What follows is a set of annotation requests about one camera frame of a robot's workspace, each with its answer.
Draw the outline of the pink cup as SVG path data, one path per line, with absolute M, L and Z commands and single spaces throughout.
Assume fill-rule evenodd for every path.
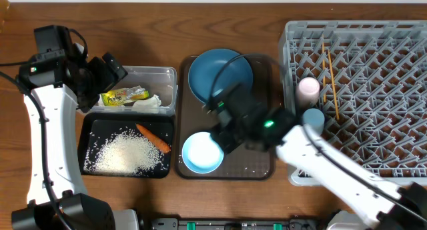
M 314 106 L 320 96 L 320 83 L 316 78 L 305 77 L 296 87 L 296 101 L 299 107 L 308 108 Z

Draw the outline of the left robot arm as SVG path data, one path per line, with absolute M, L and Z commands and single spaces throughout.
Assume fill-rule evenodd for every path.
M 31 182 L 25 208 L 11 214 L 14 229 L 138 229 L 133 209 L 114 211 L 91 197 L 79 168 L 75 115 L 127 74 L 109 53 L 89 59 L 74 30 L 34 31 L 37 53 L 19 64 L 13 83 L 24 95 L 31 127 Z

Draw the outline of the dark blue plate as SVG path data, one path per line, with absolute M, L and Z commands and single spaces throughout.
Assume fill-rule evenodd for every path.
M 202 103 L 207 103 L 215 76 L 230 59 L 239 53 L 231 49 L 211 49 L 199 55 L 191 64 L 188 82 L 191 92 Z M 245 58 L 232 62 L 219 76 L 214 87 L 214 95 L 236 83 L 242 83 L 251 90 L 254 82 L 252 68 Z

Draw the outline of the wooden chopstick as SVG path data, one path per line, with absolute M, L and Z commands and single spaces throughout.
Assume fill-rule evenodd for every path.
M 334 98 L 336 120 L 340 120 L 340 114 L 338 110 L 338 101 L 337 101 L 337 95 L 336 95 L 336 86 L 334 81 L 334 71 L 333 71 L 332 58 L 331 58 L 330 51 L 328 51 L 328 62 L 329 62 L 329 68 L 330 68 L 330 77 L 331 77 L 331 85 L 332 85 L 333 98 Z
M 326 56 L 326 50 L 325 50 L 325 43 L 324 43 L 324 35 L 322 34 L 322 39 L 323 39 L 323 42 L 322 42 L 322 54 L 324 54 L 325 56 Z M 326 60 L 325 59 L 323 59 L 322 60 L 322 71 L 324 72 L 326 70 Z M 322 86 L 323 86 L 323 89 L 325 89 L 326 88 L 326 77 L 325 77 L 325 75 L 323 76 L 323 79 L 322 79 Z M 326 94 L 324 94 L 323 95 L 323 102 L 324 103 L 326 103 Z

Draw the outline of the light blue bowl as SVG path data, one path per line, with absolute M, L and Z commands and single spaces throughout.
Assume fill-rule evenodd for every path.
M 209 132 L 201 131 L 190 135 L 185 140 L 181 156 L 190 171 L 207 174 L 215 171 L 222 164 L 224 152 L 211 138 Z

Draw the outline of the pile of white rice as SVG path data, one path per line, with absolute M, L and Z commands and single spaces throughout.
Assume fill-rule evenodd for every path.
M 134 129 L 92 133 L 83 158 L 83 172 L 90 175 L 155 177 L 168 170 L 169 156 Z

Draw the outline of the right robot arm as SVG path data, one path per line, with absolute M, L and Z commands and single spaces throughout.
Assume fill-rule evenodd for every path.
M 211 138 L 231 153 L 273 149 L 278 159 L 316 179 L 349 206 L 369 229 L 425 229 L 426 189 L 404 188 L 352 161 L 285 108 L 270 109 L 241 83 L 209 90 L 206 109 L 219 123 Z

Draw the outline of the yellow green snack wrapper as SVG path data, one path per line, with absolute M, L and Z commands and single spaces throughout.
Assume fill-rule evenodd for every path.
M 101 94 L 103 104 L 111 107 L 132 103 L 148 97 L 149 91 L 139 85 L 131 88 L 115 89 Z

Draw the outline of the light blue cup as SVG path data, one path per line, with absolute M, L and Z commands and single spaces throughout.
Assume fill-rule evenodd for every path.
M 318 135 L 321 135 L 324 130 L 325 117 L 322 111 L 316 108 L 307 109 L 302 120 L 308 124 Z

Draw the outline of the orange carrot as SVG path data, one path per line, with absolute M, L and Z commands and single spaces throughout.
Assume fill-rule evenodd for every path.
M 154 135 L 150 130 L 145 128 L 143 125 L 140 125 L 137 123 L 135 125 L 138 131 L 162 153 L 169 153 L 171 151 L 170 146 L 165 141 L 160 139 L 157 135 Z

